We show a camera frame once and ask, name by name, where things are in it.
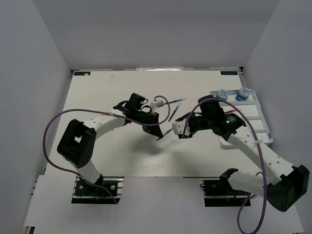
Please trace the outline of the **blue ink jar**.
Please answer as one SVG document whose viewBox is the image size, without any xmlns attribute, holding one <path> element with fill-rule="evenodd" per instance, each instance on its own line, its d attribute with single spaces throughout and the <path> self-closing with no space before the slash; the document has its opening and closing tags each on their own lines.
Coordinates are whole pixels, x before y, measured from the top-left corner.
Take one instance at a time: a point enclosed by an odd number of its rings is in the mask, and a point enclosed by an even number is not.
<svg viewBox="0 0 312 234">
<path fill-rule="evenodd" d="M 216 97 L 221 100 L 227 100 L 229 97 L 229 92 L 225 89 L 218 90 Z"/>
<path fill-rule="evenodd" d="M 249 98 L 250 95 L 251 95 L 250 89 L 247 87 L 242 87 L 238 90 L 238 92 L 235 96 L 235 100 L 236 101 L 245 101 Z"/>
</svg>

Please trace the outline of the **purple gel pen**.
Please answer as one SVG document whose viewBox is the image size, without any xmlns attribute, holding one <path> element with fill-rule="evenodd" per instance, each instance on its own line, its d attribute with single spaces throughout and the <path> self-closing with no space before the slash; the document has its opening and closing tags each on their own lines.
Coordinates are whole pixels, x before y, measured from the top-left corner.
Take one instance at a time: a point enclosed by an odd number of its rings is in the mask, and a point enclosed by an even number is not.
<svg viewBox="0 0 312 234">
<path fill-rule="evenodd" d="M 181 106 L 181 103 L 178 103 L 177 106 L 175 107 L 175 109 L 173 110 L 171 116 L 170 116 L 169 119 L 168 119 L 169 122 L 174 118 L 174 116 L 175 116 L 175 114 L 177 113 L 177 111 L 178 111 L 178 109 L 180 108 L 180 106 Z"/>
</svg>

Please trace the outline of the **blue gel pen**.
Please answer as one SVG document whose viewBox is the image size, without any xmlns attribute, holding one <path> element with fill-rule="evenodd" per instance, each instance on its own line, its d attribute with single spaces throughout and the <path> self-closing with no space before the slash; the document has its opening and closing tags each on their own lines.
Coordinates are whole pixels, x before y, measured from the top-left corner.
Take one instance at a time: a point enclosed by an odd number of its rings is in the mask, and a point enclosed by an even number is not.
<svg viewBox="0 0 312 234">
<path fill-rule="evenodd" d="M 172 101 L 168 101 L 166 104 L 173 104 L 173 103 L 178 103 L 178 102 L 182 102 L 182 101 L 185 101 L 186 98 L 185 97 L 182 97 L 182 98 L 179 98 L 179 99 L 175 99 L 175 100 L 172 100 Z"/>
</svg>

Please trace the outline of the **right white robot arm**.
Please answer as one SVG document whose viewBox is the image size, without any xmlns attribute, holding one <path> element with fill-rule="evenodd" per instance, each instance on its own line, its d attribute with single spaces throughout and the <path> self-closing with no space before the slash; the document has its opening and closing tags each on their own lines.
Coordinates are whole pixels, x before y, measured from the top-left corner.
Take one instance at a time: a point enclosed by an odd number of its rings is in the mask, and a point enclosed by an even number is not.
<svg viewBox="0 0 312 234">
<path fill-rule="evenodd" d="M 294 166 L 260 141 L 252 125 L 240 110 L 225 113 L 220 99 L 205 96 L 198 100 L 195 110 L 178 118 L 173 124 L 179 139 L 192 138 L 198 131 L 211 130 L 215 135 L 239 149 L 262 172 L 262 177 L 229 168 L 220 177 L 220 188 L 225 194 L 245 191 L 262 196 L 274 208 L 287 211 L 308 190 L 309 170 Z"/>
</svg>

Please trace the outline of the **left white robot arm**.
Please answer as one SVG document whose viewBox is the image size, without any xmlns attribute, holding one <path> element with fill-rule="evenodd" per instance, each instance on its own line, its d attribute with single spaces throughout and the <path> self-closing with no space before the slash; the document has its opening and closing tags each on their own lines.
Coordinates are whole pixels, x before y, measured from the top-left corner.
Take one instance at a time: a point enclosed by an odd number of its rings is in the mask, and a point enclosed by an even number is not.
<svg viewBox="0 0 312 234">
<path fill-rule="evenodd" d="M 143 124 L 144 132 L 163 137 L 158 124 L 159 114 L 142 111 L 145 100 L 145 97 L 132 93 L 129 100 L 114 106 L 111 114 L 88 121 L 73 119 L 69 122 L 57 146 L 57 152 L 87 181 L 86 189 L 91 194 L 97 195 L 103 189 L 103 176 L 91 161 L 95 141 L 100 136 L 136 121 Z"/>
</svg>

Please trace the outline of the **white divided organizer tray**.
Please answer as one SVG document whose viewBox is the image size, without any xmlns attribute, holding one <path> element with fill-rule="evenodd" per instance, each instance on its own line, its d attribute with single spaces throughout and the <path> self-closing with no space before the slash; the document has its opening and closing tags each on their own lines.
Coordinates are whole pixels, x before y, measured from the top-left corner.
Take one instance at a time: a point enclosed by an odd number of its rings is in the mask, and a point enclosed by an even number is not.
<svg viewBox="0 0 312 234">
<path fill-rule="evenodd" d="M 227 91 L 229 92 L 229 97 L 226 101 L 234 105 L 244 114 L 244 116 L 246 116 L 246 118 L 253 126 L 259 140 L 263 141 L 263 143 L 265 143 L 266 145 L 271 144 L 273 142 L 273 139 L 269 136 L 270 130 L 263 116 L 261 106 L 258 102 L 254 90 L 250 89 L 251 95 L 245 101 L 235 100 L 235 96 L 238 90 Z M 218 91 L 211 91 L 210 95 L 216 97 L 217 92 Z"/>
</svg>

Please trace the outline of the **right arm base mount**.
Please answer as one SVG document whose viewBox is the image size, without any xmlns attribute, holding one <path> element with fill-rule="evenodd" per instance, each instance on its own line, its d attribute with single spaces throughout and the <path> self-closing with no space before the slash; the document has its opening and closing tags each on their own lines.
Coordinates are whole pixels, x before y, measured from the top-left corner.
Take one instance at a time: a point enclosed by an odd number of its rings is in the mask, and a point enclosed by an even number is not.
<svg viewBox="0 0 312 234">
<path fill-rule="evenodd" d="M 228 189 L 219 179 L 203 180 L 200 188 L 204 193 L 205 207 L 241 207 L 249 195 L 244 191 Z"/>
</svg>

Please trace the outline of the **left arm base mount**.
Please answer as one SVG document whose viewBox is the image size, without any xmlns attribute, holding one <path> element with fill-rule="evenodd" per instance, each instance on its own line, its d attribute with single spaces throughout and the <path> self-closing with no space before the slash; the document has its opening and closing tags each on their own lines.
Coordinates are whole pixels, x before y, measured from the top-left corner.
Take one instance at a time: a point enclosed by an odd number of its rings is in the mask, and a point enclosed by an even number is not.
<svg viewBox="0 0 312 234">
<path fill-rule="evenodd" d="M 123 177 L 104 177 L 102 186 L 114 197 L 102 188 L 90 186 L 76 177 L 71 203 L 72 204 L 118 204 L 122 195 Z"/>
</svg>

